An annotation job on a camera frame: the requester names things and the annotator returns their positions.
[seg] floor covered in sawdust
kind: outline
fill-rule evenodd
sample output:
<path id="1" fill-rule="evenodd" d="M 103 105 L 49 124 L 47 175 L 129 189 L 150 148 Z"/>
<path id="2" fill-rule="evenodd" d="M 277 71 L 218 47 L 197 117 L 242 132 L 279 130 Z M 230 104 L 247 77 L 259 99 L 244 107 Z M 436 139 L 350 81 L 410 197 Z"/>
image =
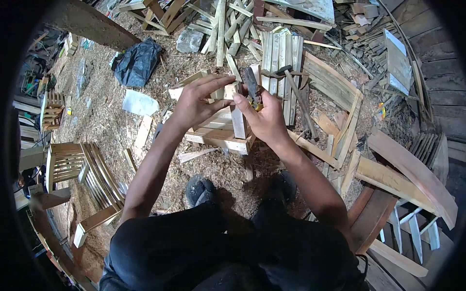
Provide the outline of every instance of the floor covered in sawdust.
<path id="1" fill-rule="evenodd" d="M 99 6 L 97 8 L 100 11 L 106 11 L 105 3 Z M 148 37 L 146 33 L 142 32 L 140 22 L 126 13 L 120 13 L 114 21 L 142 40 Z M 202 69 L 211 69 L 212 72 L 219 74 L 230 73 L 226 64 L 223 68 L 215 67 L 215 54 L 182 54 L 178 52 L 175 49 L 177 35 L 175 33 L 175 35 L 171 36 L 152 36 L 163 48 L 163 65 L 158 64 L 156 66 L 151 78 L 142 89 L 131 88 L 156 99 L 161 110 L 166 105 L 171 108 L 176 105 L 176 101 L 170 99 L 167 89 L 175 85 L 178 80 L 182 80 Z M 359 67 L 343 53 L 338 54 L 336 58 L 331 58 L 331 51 L 327 48 L 317 50 L 311 45 L 305 45 L 305 49 L 324 60 L 342 75 L 345 74 L 341 65 L 348 66 L 351 74 L 345 76 L 348 79 L 355 80 L 358 85 L 368 81 L 367 76 L 365 77 L 361 73 Z M 61 128 L 53 133 L 53 142 L 95 142 L 116 181 L 129 184 L 134 173 L 124 158 L 123 150 L 130 148 L 132 153 L 135 153 L 133 143 L 143 117 L 122 110 L 122 101 L 126 88 L 118 83 L 110 69 L 109 62 L 114 54 L 115 51 L 112 49 L 94 44 L 90 49 L 79 47 L 74 56 L 62 57 L 56 62 L 52 70 L 57 78 L 55 90 L 65 94 L 67 106 L 71 107 L 72 115 L 64 115 Z M 89 82 L 78 98 L 76 95 L 76 76 L 83 58 L 86 62 L 85 75 Z M 251 64 L 257 64 L 258 61 L 253 58 L 249 51 L 241 49 L 236 56 L 236 63 L 242 72 L 244 68 Z M 332 105 L 327 96 L 311 88 L 309 111 L 312 112 L 315 107 L 323 111 L 330 119 L 333 119 L 333 115 L 340 111 L 338 107 Z M 366 96 L 361 106 L 359 122 L 356 127 L 356 134 L 359 139 L 366 133 L 370 133 L 373 125 L 372 116 L 376 107 L 377 103 L 372 101 L 370 96 Z M 141 156 L 134 156 L 137 166 L 141 163 L 150 147 L 157 122 L 162 119 L 160 112 L 156 112 L 152 117 L 154 121 L 145 150 Z M 294 131 L 298 134 L 302 132 L 299 109 L 297 110 Z M 319 142 L 312 141 L 312 143 L 317 144 L 321 149 L 325 149 L 327 135 L 320 129 L 317 129 L 317 131 L 320 140 Z M 267 185 L 267 178 L 283 169 L 283 164 L 280 163 L 280 160 L 271 149 L 260 140 L 256 140 L 253 144 L 250 154 L 252 156 L 251 164 L 255 171 L 255 179 L 252 183 L 246 183 L 245 159 L 239 155 L 230 154 L 226 156 L 219 149 L 183 164 L 180 164 L 177 158 L 180 153 L 206 148 L 208 148 L 206 145 L 196 148 L 191 142 L 184 140 L 179 144 L 170 164 L 162 193 L 156 201 L 153 211 L 167 210 L 168 212 L 175 212 L 184 210 L 187 207 L 184 200 L 185 184 L 191 176 L 202 174 L 221 189 L 222 195 L 225 196 L 226 200 L 230 201 L 228 207 L 231 207 L 237 214 L 250 218 L 260 203 L 260 197 Z M 350 155 L 347 156 L 342 173 L 346 172 L 349 158 Z M 316 165 L 320 169 L 323 167 L 320 160 L 316 160 Z M 92 281 L 97 282 L 102 274 L 103 258 L 109 252 L 110 239 L 117 228 L 118 217 L 110 225 L 101 225 L 92 230 L 88 234 L 84 246 L 76 249 L 72 246 L 76 224 L 96 213 L 99 209 L 90 199 L 86 187 L 79 185 L 77 181 L 61 182 L 58 188 L 62 187 L 71 188 L 71 199 L 68 203 L 52 209 L 55 218 L 59 220 L 57 221 L 59 231 L 63 237 L 68 237 L 74 260 L 83 268 L 85 274 Z M 343 197 L 347 208 L 351 207 L 361 188 L 358 181 L 353 182 L 350 191 Z M 309 210 L 300 196 L 289 207 L 289 213 L 296 218 L 303 218 L 308 212 Z"/>

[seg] hammer head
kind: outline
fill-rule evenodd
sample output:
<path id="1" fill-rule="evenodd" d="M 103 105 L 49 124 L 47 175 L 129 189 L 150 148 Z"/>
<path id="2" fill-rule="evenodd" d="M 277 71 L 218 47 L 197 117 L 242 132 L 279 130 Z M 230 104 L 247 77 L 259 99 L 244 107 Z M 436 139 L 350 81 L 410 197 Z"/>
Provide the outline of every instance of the hammer head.
<path id="1" fill-rule="evenodd" d="M 292 71 L 292 70 L 293 70 L 293 66 L 292 66 L 292 65 L 288 65 L 288 66 L 281 67 L 281 68 L 278 69 L 274 74 L 275 74 L 275 75 L 278 75 L 278 76 L 283 76 L 283 75 L 285 75 L 285 71 L 286 71 L 286 70 Z"/>

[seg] stone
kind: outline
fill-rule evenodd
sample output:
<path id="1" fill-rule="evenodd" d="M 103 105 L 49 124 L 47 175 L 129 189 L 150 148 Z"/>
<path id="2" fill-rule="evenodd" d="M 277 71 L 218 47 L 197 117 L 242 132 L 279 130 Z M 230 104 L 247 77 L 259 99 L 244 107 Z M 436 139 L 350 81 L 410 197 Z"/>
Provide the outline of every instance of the stone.
<path id="1" fill-rule="evenodd" d="M 178 37 L 176 49 L 181 53 L 196 53 L 199 51 L 203 37 L 202 32 L 185 29 Z"/>

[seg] hand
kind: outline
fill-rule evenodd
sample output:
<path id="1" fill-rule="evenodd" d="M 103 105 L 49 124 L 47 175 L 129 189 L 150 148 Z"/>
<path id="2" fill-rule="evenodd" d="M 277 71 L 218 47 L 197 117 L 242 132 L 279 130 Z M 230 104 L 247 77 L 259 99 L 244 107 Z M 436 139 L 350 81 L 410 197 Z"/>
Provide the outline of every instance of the hand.
<path id="1" fill-rule="evenodd" d="M 204 99 L 210 98 L 211 93 L 234 81 L 234 76 L 212 74 L 186 85 L 170 119 L 173 119 L 173 122 L 185 132 L 203 123 L 214 113 L 232 103 L 232 100 L 223 99 L 209 104 Z"/>
<path id="2" fill-rule="evenodd" d="M 249 122 L 251 130 L 257 138 L 274 149 L 276 144 L 289 139 L 285 119 L 280 101 L 268 91 L 261 93 L 264 108 L 256 112 L 246 98 L 240 94 L 233 94 L 233 100 Z"/>

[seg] black shoe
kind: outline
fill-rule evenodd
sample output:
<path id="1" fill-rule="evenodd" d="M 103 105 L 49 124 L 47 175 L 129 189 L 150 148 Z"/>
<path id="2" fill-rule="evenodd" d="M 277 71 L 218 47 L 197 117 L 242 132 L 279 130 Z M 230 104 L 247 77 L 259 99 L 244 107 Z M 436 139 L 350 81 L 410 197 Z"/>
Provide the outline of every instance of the black shoe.
<path id="1" fill-rule="evenodd" d="M 275 174 L 270 178 L 270 186 L 264 196 L 265 200 L 279 200 L 285 206 L 296 198 L 296 183 L 287 170 Z"/>
<path id="2" fill-rule="evenodd" d="M 185 195 L 189 206 L 192 208 L 207 201 L 214 202 L 216 189 L 210 180 L 202 175 L 195 175 L 186 184 Z"/>

